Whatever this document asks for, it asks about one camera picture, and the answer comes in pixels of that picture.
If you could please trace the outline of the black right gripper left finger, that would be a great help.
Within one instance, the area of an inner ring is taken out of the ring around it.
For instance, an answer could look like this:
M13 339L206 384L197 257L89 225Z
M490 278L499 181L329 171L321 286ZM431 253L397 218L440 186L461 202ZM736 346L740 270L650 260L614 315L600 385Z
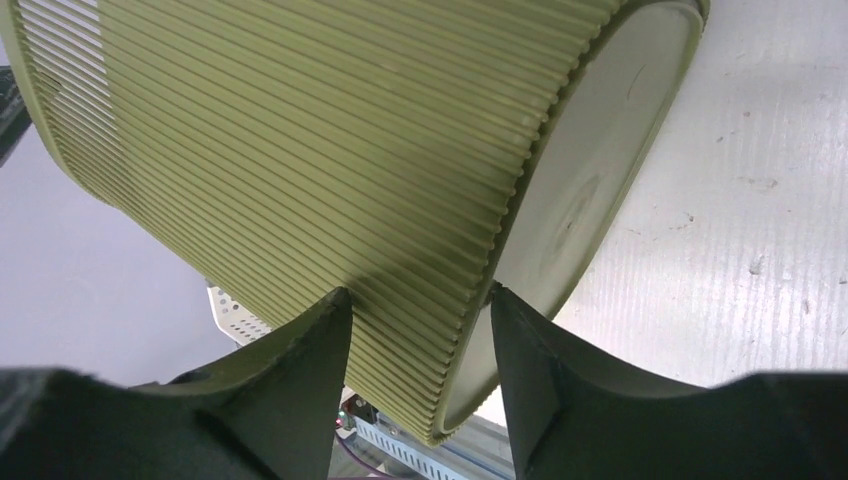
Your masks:
M5 479L324 479L352 333L329 292L288 324L168 383L1 372Z

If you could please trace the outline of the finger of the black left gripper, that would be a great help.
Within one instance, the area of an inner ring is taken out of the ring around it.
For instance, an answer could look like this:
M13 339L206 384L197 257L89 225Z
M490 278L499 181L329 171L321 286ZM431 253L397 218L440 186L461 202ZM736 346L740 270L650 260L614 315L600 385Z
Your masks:
M3 167L32 124L9 65L1 67L1 160Z

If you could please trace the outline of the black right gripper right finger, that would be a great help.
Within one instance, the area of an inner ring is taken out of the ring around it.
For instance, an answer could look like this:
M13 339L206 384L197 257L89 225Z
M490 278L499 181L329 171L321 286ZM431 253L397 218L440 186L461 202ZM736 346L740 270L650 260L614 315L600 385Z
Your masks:
M641 369L491 292L520 479L843 479L844 373L765 372L702 388Z

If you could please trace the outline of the olive green ribbed basket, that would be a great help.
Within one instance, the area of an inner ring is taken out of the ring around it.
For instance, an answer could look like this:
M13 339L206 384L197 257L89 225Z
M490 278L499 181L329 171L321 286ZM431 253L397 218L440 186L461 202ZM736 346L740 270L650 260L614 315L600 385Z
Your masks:
M5 1L55 164L267 324L344 286L346 382L419 441L498 384L489 289L555 317L707 1Z

